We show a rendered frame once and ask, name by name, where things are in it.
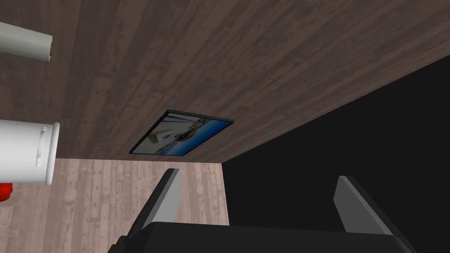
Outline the white paper towel roll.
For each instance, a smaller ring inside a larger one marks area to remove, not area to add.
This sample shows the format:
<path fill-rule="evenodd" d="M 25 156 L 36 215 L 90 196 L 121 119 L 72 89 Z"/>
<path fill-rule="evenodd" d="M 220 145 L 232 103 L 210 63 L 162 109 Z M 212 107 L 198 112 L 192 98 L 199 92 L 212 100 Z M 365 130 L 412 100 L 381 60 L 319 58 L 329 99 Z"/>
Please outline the white paper towel roll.
<path fill-rule="evenodd" d="M 49 62 L 53 36 L 0 22 L 0 52 Z"/>

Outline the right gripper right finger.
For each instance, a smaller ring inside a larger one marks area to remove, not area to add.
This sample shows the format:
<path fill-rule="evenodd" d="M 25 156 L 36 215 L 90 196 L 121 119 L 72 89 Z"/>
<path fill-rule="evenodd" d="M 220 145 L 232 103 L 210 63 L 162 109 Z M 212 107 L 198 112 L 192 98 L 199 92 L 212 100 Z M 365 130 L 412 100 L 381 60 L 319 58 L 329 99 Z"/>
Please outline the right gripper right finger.
<path fill-rule="evenodd" d="M 334 204 L 346 232 L 403 236 L 352 177 L 339 176 Z"/>

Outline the framed blue picture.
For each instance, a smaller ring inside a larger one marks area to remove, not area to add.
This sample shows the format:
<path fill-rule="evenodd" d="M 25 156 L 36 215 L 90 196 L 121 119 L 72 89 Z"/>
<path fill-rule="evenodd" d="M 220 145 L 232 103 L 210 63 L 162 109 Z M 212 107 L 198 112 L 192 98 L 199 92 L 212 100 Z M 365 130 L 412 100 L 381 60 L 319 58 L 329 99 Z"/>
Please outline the framed blue picture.
<path fill-rule="evenodd" d="M 233 123 L 232 119 L 168 109 L 129 153 L 185 156 Z"/>

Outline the white cylindrical container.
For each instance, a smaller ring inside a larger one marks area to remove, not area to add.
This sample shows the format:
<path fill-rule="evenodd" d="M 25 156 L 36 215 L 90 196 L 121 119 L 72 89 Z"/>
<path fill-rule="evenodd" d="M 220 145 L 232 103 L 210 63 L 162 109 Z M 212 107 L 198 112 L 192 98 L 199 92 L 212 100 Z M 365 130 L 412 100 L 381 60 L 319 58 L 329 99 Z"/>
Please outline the white cylindrical container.
<path fill-rule="evenodd" d="M 0 120 L 0 183 L 51 185 L 60 124 Z"/>

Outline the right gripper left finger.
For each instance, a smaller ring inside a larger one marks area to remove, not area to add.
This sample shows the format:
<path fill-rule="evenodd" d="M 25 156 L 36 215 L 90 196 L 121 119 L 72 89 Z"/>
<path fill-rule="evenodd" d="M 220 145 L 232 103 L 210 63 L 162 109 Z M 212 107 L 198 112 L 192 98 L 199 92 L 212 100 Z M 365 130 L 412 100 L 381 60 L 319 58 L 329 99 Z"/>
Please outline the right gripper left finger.
<path fill-rule="evenodd" d="M 182 196 L 179 169 L 169 168 L 157 183 L 128 235 L 135 236 L 152 222 L 174 222 Z"/>

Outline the red round object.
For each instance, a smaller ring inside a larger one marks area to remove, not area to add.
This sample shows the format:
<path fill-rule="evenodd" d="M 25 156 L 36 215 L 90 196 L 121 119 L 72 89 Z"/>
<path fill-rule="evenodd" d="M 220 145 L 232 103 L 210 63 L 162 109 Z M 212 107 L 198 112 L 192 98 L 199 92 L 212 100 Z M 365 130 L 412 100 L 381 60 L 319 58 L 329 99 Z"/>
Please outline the red round object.
<path fill-rule="evenodd" d="M 0 183 L 0 202 L 4 202 L 10 199 L 12 192 L 12 183 Z"/>

